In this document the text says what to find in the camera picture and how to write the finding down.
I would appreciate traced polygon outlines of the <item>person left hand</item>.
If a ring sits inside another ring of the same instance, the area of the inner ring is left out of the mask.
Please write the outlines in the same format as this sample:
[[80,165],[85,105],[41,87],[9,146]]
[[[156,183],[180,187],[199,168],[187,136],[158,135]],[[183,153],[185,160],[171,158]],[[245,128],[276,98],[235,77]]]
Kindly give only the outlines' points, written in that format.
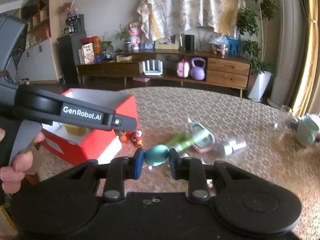
[[35,145],[44,141],[45,136],[39,132],[34,142],[21,150],[9,166],[1,167],[1,188],[5,193],[15,194],[21,188],[25,175],[34,175],[43,163],[43,155]]

